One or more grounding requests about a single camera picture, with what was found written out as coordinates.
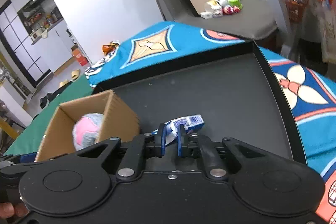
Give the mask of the person's hand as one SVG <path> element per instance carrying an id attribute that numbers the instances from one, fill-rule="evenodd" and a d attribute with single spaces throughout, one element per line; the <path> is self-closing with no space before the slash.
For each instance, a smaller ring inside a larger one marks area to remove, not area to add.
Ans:
<path id="1" fill-rule="evenodd" d="M 10 202 L 0 203 L 0 217 L 1 219 L 7 219 L 16 215 L 17 217 L 23 217 L 28 213 L 24 203 L 18 203 L 13 205 Z"/>

